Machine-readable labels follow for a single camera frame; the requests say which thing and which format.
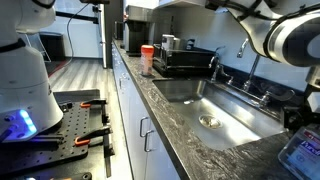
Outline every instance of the backsplash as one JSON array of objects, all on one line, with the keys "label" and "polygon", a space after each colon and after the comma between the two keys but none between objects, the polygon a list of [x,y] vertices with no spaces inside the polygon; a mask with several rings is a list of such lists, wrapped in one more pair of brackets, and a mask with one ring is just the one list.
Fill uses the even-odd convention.
[{"label": "backsplash", "polygon": [[[290,0],[290,4],[288,2],[279,2],[273,10],[277,13],[288,13],[297,10],[303,4],[316,3],[317,0]],[[174,12],[173,28],[176,37],[194,38],[196,47],[208,50],[226,46],[220,52],[221,63],[240,71],[250,72],[256,53],[248,44],[243,57],[237,58],[237,53],[247,35],[231,14],[216,14],[204,7],[175,8],[172,12]],[[309,68],[294,67],[261,57],[255,75],[304,91],[307,86],[305,78],[308,71]]]}]

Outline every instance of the kitchen appliance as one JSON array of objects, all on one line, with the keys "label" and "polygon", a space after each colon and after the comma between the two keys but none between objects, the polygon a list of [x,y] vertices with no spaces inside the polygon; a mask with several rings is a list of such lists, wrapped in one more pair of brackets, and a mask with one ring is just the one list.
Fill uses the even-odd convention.
[{"label": "kitchen appliance", "polygon": [[124,48],[129,56],[140,56],[142,45],[153,44],[155,23],[152,10],[128,5],[124,14]]},{"label": "kitchen appliance", "polygon": [[123,22],[114,22],[114,38],[117,40],[123,39]]},{"label": "kitchen appliance", "polygon": [[210,60],[215,52],[193,47],[192,50],[166,50],[154,44],[153,68],[163,77],[211,76]]}]

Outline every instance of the stainless steel sink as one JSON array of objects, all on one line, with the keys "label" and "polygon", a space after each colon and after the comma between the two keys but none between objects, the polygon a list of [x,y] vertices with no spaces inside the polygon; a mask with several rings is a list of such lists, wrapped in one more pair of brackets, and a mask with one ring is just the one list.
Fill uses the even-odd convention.
[{"label": "stainless steel sink", "polygon": [[154,80],[198,138],[225,150],[284,132],[283,126],[206,80]]}]

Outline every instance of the blue light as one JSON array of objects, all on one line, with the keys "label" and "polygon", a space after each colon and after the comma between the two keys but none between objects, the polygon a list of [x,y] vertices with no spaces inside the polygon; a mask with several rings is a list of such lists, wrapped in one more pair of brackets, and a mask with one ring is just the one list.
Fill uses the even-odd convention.
[{"label": "blue light", "polygon": [[29,114],[27,113],[27,111],[25,110],[20,110],[20,115],[21,117],[23,118],[24,122],[27,124],[29,130],[32,132],[32,133],[35,133],[37,132],[37,128],[34,126]]}]

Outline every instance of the sink drain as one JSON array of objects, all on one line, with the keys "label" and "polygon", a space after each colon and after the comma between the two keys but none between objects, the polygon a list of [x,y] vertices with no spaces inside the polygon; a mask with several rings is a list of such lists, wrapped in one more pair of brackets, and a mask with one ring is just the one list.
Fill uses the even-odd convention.
[{"label": "sink drain", "polygon": [[199,117],[200,123],[210,129],[217,129],[222,126],[221,122],[212,115],[202,115]]}]

